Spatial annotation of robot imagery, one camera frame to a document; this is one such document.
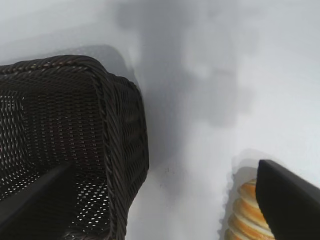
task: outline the bread roll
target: bread roll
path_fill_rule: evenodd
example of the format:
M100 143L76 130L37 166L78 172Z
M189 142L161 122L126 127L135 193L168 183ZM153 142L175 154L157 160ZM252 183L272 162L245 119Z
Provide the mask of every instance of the bread roll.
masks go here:
M240 198L233 204L233 214L228 220L225 240L274 240L274 236L259 209L256 199L256 180L243 184Z

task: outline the black plastic object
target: black plastic object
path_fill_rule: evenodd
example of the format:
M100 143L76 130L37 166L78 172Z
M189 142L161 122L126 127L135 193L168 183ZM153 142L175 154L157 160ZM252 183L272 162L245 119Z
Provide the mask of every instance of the black plastic object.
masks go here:
M276 240L320 238L318 188L271 160L261 160L255 191Z
M56 240L70 224L77 195L74 169L60 165L0 202L1 240Z

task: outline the wicker basket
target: wicker basket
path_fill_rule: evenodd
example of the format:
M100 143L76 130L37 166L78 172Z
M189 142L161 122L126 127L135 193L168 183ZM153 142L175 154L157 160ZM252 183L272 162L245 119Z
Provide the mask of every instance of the wicker basket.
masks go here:
M149 168L135 85L87 56L23 61L0 67L0 111L0 203L71 162L77 205L61 239L124 240Z

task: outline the white table surface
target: white table surface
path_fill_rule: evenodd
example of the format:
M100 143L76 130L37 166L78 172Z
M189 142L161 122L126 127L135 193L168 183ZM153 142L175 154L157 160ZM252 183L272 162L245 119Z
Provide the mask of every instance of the white table surface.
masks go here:
M222 240L259 159L320 187L319 9L317 0L3 1L0 64L83 54L138 82L150 171L127 239Z

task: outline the woven pattern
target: woven pattern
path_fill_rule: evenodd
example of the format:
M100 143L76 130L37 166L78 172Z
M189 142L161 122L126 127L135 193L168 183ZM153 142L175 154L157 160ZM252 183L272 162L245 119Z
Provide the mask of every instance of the woven pattern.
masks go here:
M77 205L63 240L124 240L149 168L141 95L87 56L0 67L0 201L53 167L76 166Z
M73 164L60 164L0 202L1 240L57 240L77 201Z

